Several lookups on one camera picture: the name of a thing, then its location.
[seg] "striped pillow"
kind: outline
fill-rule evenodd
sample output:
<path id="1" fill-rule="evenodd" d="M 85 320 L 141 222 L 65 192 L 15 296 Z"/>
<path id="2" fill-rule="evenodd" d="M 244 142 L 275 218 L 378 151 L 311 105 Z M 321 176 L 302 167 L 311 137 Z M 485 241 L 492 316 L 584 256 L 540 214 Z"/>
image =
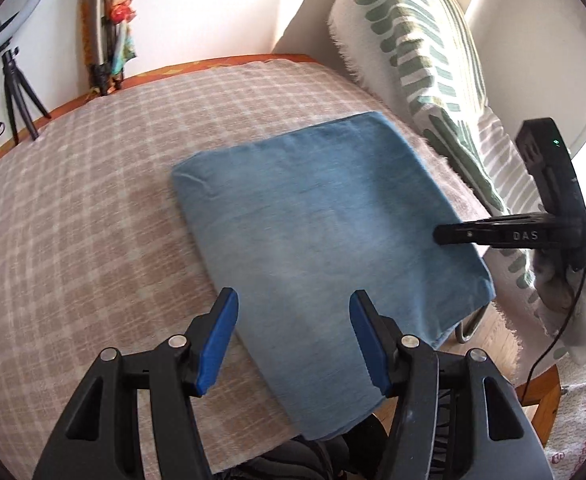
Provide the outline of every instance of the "striped pillow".
<path id="1" fill-rule="evenodd" d="M 329 27 L 362 85 L 445 156 L 493 214 L 506 212 L 476 147 L 482 70 L 455 0 L 336 0 Z"/>

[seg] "fabric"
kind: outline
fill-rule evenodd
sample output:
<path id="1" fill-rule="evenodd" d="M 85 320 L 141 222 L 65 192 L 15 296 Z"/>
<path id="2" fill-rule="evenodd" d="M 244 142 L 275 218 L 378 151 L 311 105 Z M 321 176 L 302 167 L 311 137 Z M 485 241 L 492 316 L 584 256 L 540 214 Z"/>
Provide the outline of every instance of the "fabric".
<path id="1" fill-rule="evenodd" d="M 519 386 L 526 381 L 531 366 L 553 339 L 546 333 L 542 321 L 535 316 L 541 300 L 532 286 L 532 270 L 527 267 L 526 252 L 490 247 L 484 254 L 484 262 L 495 284 L 495 307 L 518 343 L 515 367 L 508 379 Z M 533 377 L 544 373 L 555 362 L 556 358 L 550 352 L 535 367 Z"/>
<path id="2" fill-rule="evenodd" d="M 362 85 L 413 124 L 492 214 L 506 211 L 474 139 L 486 89 L 455 0 L 336 0 L 333 38 Z"/>
<path id="3" fill-rule="evenodd" d="M 341 437 L 337 437 L 336 442 L 330 444 L 341 448 L 345 458 L 342 467 L 346 467 L 346 443 Z M 330 452 L 328 443 L 309 442 L 298 437 L 248 462 L 216 474 L 215 480 L 346 480 L 342 468 L 333 467 Z"/>
<path id="4" fill-rule="evenodd" d="M 198 153 L 172 180 L 215 287 L 239 294 L 244 346 L 309 440 L 384 398 L 350 325 L 355 290 L 436 347 L 494 297 L 472 245 L 433 241 L 459 218 L 379 112 Z"/>
<path id="5" fill-rule="evenodd" d="M 369 110 L 377 100 L 315 63 L 272 60 L 193 72 L 95 99 L 0 159 L 0 458 L 18 480 L 80 378 L 107 346 L 153 348 L 215 299 L 169 183 L 195 152 L 265 139 Z M 460 218 L 473 193 L 398 120 Z M 214 471 L 295 430 L 236 337 L 217 383 L 194 400 Z M 140 430 L 147 479 L 148 396 Z"/>
<path id="6" fill-rule="evenodd" d="M 124 70 L 124 65 L 134 57 L 135 44 L 133 43 L 133 35 L 131 26 L 127 20 L 122 21 L 118 25 L 118 39 L 115 42 L 115 49 L 113 52 L 113 59 L 111 61 L 110 74 L 112 76 L 118 75 Z"/>
<path id="7" fill-rule="evenodd" d="M 586 364 L 566 356 L 557 371 L 563 395 L 544 450 L 555 480 L 568 480 L 586 459 Z"/>
<path id="8" fill-rule="evenodd" d="M 475 145 L 486 173 L 510 214 L 543 211 L 533 177 L 528 174 L 522 156 L 504 131 L 502 121 L 488 106 L 484 107 L 480 117 Z"/>
<path id="9" fill-rule="evenodd" d="M 535 288 L 543 301 L 535 315 L 542 320 L 546 331 L 555 336 L 566 321 L 573 291 L 578 290 L 586 271 L 568 269 L 565 280 L 564 276 L 556 275 L 553 262 L 541 251 L 534 252 L 533 269 Z M 586 362 L 586 276 L 574 313 L 554 349 L 557 355 L 566 352 L 577 364 Z"/>

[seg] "white cloth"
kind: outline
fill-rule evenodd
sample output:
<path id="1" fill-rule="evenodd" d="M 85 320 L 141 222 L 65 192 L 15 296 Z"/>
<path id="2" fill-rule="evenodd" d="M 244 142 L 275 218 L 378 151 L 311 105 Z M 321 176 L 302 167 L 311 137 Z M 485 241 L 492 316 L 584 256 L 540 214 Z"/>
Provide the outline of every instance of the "white cloth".
<path id="1" fill-rule="evenodd" d="M 535 315 L 544 324 L 548 335 L 555 336 L 566 320 L 573 301 L 572 293 L 578 290 L 583 271 L 569 269 L 566 283 L 564 277 L 555 274 L 552 261 L 541 251 L 535 251 L 533 270 L 535 288 L 542 299 Z M 560 357 L 566 351 L 577 364 L 586 362 L 586 278 L 574 313 L 553 353 Z"/>
<path id="2" fill-rule="evenodd" d="M 586 459 L 586 364 L 578 366 L 565 356 L 557 370 L 566 393 L 545 452 L 555 480 L 568 480 Z"/>
<path id="3" fill-rule="evenodd" d="M 550 311 L 546 309 L 540 298 L 536 298 L 537 295 L 531 296 L 532 286 L 520 288 L 521 280 L 513 279 L 513 269 L 518 266 L 517 261 L 522 259 L 523 252 L 524 250 L 517 250 L 512 254 L 506 254 L 505 251 L 489 248 L 484 254 L 484 262 L 495 284 L 495 305 L 502 313 L 506 327 L 513 332 L 519 345 L 516 368 L 513 376 L 510 377 L 516 385 L 526 381 L 531 366 L 551 344 L 553 336 L 566 318 L 566 314 L 557 314 L 554 325 L 545 326 L 541 318 L 548 321 L 548 316 L 535 315 L 535 313 Z M 544 272 L 540 275 L 544 280 L 548 280 Z M 581 272 L 569 275 L 569 283 L 573 290 L 577 289 L 581 277 Z M 586 301 L 586 282 L 582 294 L 583 301 Z M 567 351 L 569 351 L 567 345 L 563 342 L 557 343 L 556 348 L 535 367 L 533 377 L 548 370 Z"/>

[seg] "wooden floor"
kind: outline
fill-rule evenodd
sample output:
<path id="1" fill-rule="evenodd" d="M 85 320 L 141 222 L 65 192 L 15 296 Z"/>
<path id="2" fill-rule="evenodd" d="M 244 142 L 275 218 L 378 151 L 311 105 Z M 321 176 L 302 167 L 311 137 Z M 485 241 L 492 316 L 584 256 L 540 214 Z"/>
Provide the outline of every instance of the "wooden floor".
<path id="1" fill-rule="evenodd" d="M 518 345 L 515 336 L 506 328 L 502 316 L 490 305 L 481 325 L 471 340 L 460 345 L 451 334 L 441 346 L 440 351 L 453 354 L 466 354 L 471 348 L 483 348 L 493 360 L 497 368 L 507 378 L 511 379 L 515 371 L 515 360 L 518 354 Z M 375 412 L 386 431 L 390 431 L 395 411 L 396 399 L 387 400 Z"/>

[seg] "metal screw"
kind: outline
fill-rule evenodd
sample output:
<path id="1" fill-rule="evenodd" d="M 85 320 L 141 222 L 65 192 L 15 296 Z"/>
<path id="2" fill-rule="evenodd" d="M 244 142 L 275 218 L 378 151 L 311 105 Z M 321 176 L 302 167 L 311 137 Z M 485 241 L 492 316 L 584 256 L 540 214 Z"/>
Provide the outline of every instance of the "metal screw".
<path id="1" fill-rule="evenodd" d="M 102 361 L 112 361 L 118 356 L 118 351 L 114 348 L 105 348 L 100 352 L 100 358 Z"/>
<path id="2" fill-rule="evenodd" d="M 169 339 L 169 346 L 172 348 L 182 348 L 186 344 L 186 338 L 182 334 L 173 335 Z"/>
<path id="3" fill-rule="evenodd" d="M 406 346 L 406 348 L 415 348 L 420 345 L 420 340 L 413 335 L 405 335 L 402 338 L 402 345 Z"/>
<path id="4" fill-rule="evenodd" d="M 479 363 L 486 361 L 487 355 L 486 352 L 484 350 L 482 350 L 481 348 L 473 348 L 471 350 L 471 359 L 473 361 L 477 361 Z"/>

